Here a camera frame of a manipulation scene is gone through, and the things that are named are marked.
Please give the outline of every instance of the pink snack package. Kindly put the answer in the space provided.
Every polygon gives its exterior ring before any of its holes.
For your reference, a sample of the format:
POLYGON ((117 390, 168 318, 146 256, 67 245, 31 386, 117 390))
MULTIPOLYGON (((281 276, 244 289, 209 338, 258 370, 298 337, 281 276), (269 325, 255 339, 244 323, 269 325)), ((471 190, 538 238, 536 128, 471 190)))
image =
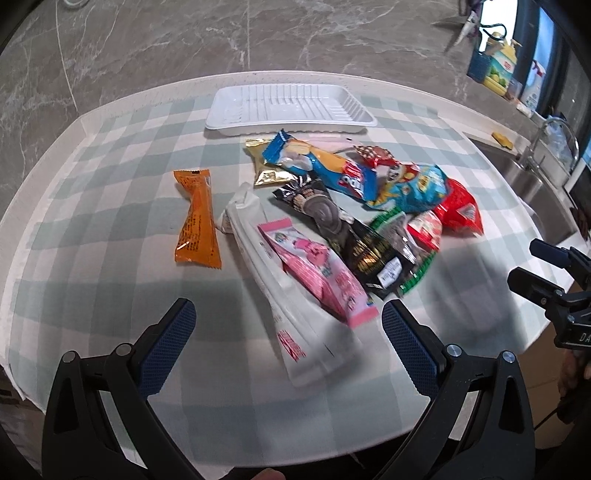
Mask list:
POLYGON ((333 250, 304 236, 289 218, 258 227, 290 271, 347 325, 355 328, 377 317, 378 309, 333 250))

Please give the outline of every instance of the human hand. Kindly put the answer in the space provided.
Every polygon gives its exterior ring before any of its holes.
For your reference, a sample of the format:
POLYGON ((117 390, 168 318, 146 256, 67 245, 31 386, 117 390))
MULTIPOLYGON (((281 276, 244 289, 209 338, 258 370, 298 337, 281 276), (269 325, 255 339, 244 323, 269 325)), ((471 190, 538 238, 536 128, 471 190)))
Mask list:
POLYGON ((575 354, 572 350, 564 352, 564 360, 560 369, 560 378, 558 379, 558 391, 561 397, 564 397, 569 390, 576 388, 581 371, 583 371, 585 380, 591 379, 591 361, 587 361, 587 355, 581 354, 581 351, 578 352, 580 353, 575 354))
POLYGON ((265 468, 257 476, 253 477, 252 480, 285 480, 285 475, 272 468, 265 468))

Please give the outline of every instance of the yellow bottle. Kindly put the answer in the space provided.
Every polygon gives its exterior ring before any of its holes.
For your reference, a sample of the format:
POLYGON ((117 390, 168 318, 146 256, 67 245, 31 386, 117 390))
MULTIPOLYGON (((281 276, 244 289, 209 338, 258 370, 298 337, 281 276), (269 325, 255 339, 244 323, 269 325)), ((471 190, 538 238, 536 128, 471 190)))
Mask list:
MULTIPOLYGON (((486 43, 499 40, 489 39, 486 43)), ((508 44, 506 40, 502 40, 503 47, 491 55, 491 64, 488 67, 488 72, 484 77, 483 85, 487 86, 493 92, 503 96, 507 91, 511 77, 517 64, 517 55, 515 54, 515 45, 517 42, 511 40, 508 44)))

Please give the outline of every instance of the yellow sponge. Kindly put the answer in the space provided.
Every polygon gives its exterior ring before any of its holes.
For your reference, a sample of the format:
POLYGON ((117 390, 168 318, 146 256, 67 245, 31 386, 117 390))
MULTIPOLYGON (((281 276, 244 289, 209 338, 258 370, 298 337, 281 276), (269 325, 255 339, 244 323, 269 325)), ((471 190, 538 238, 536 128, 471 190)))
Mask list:
POLYGON ((499 132, 493 132, 492 138, 494 138, 497 142, 500 143, 501 147, 508 148, 509 150, 513 150, 513 142, 509 140, 505 135, 500 134, 499 132))

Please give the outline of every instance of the table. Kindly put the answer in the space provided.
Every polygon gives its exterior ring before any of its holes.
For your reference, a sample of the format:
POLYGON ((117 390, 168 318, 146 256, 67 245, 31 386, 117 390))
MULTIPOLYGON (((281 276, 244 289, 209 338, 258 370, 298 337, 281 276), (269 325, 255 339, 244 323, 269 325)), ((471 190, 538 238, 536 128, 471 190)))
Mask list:
MULTIPOLYGON (((359 96, 379 125, 357 135, 400 160, 437 163, 474 194, 486 236, 446 236, 404 299, 444 343, 469 353, 521 352, 543 330, 541 312, 506 287, 520 265, 552 280, 527 247, 536 230, 500 175, 425 106, 359 96)), ((102 355, 134 341, 177 297, 197 327, 150 402, 193 462, 300 463, 353 452, 409 431, 427 404, 377 323, 356 329, 363 354, 323 382, 294 388, 283 370, 269 308, 231 236, 218 234, 223 268, 177 265, 173 250, 188 201, 172 170, 209 168, 217 216, 252 181, 243 138, 204 132, 212 96, 107 119, 67 159, 42 195, 4 291, 7 358, 17 386, 47 404, 63 352, 102 355)), ((284 215, 257 190, 270 216, 284 215)), ((373 214, 336 201, 360 219, 373 214)))

